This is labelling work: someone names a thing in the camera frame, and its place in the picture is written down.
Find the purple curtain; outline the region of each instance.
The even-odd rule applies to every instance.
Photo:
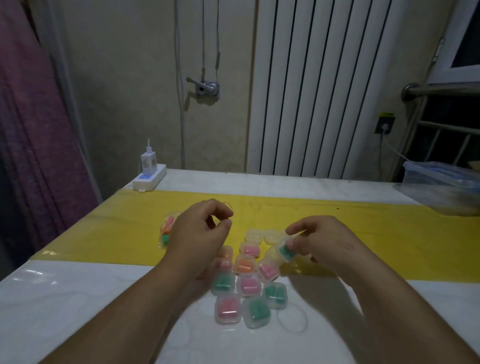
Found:
[[[49,58],[18,0],[0,0],[0,157],[35,250],[97,206]]]

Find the blue plastic box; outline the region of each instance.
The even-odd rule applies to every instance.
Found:
[[[480,173],[441,162],[403,163],[403,194],[443,215],[480,215]]]

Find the white marble table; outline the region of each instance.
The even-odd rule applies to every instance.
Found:
[[[156,188],[221,194],[414,204],[389,183],[169,170]],[[0,363],[36,363],[150,267],[29,261],[0,282]],[[172,318],[157,363],[374,363],[372,338],[352,290],[333,278],[281,277],[289,306],[269,325],[214,322],[201,282]],[[480,285],[410,281],[480,353]]]

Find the yellow table runner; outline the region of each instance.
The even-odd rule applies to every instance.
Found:
[[[238,254],[247,229],[283,230],[309,215],[333,215],[406,279],[480,282],[480,218],[448,217],[427,207],[279,197],[120,190],[33,259],[155,265],[164,255],[159,227],[169,212],[216,198],[234,217],[226,244]],[[262,255],[268,248],[261,244]],[[297,260],[283,273],[327,274]]]

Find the forearm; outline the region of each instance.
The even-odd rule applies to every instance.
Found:
[[[147,363],[188,280],[160,262],[42,363]]]
[[[480,363],[437,312],[380,259],[351,279],[385,363]]]

